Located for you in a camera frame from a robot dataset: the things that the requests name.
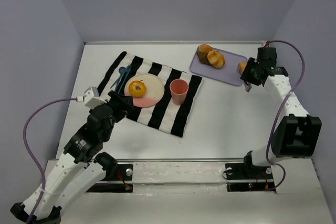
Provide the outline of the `small round bun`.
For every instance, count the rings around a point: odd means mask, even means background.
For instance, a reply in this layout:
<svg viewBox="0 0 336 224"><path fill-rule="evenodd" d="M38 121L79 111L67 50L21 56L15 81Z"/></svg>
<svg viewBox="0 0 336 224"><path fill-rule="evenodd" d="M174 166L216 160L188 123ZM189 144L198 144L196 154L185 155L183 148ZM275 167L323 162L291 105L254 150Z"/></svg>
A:
<svg viewBox="0 0 336 224"><path fill-rule="evenodd" d="M246 68L247 63L246 62L240 62L237 66L237 71L240 75L243 74L245 68Z"/></svg>

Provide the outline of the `orange bagel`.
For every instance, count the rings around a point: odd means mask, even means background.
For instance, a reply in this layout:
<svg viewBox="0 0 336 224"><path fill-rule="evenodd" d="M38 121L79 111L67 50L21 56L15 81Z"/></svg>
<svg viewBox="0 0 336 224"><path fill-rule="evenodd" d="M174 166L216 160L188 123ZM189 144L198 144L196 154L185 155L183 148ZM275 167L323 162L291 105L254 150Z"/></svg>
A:
<svg viewBox="0 0 336 224"><path fill-rule="evenodd" d="M146 86L142 81L135 80L129 84L128 90L131 96L141 98L146 93Z"/></svg>

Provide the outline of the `metal tongs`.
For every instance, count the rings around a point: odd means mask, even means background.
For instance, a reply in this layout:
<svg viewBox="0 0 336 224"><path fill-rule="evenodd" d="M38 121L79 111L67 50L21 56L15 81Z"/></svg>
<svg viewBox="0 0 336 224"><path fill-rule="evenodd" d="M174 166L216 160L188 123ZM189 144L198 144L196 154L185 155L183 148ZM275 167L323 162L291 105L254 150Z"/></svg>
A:
<svg viewBox="0 0 336 224"><path fill-rule="evenodd" d="M251 83L247 81L244 81L244 87L245 87L246 92L250 92L250 90L252 89Z"/></svg>

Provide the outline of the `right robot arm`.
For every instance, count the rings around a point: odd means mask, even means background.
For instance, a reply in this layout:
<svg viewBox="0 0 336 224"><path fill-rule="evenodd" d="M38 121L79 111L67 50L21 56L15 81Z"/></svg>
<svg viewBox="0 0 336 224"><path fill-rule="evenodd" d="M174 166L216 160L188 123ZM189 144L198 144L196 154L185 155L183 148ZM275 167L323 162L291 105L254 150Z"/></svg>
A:
<svg viewBox="0 0 336 224"><path fill-rule="evenodd" d="M246 91L262 86L279 107L266 146L249 151L244 157L244 168L261 169L290 158L311 157L322 122L299 102L286 69L277 65L276 49L258 48L257 57L249 58L238 71Z"/></svg>

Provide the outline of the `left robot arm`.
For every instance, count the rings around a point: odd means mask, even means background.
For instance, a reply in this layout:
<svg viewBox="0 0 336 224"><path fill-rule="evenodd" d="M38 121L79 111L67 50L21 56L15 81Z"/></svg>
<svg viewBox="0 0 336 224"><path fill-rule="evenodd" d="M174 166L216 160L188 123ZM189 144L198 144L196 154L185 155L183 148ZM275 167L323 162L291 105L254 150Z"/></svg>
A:
<svg viewBox="0 0 336 224"><path fill-rule="evenodd" d="M88 107L86 123L65 145L49 174L38 165L41 184L23 202L13 204L12 215L24 223L60 223L65 209L97 182L117 176L123 180L118 162L103 152L113 127L133 109L131 96L109 91L108 100L90 87L75 102Z"/></svg>

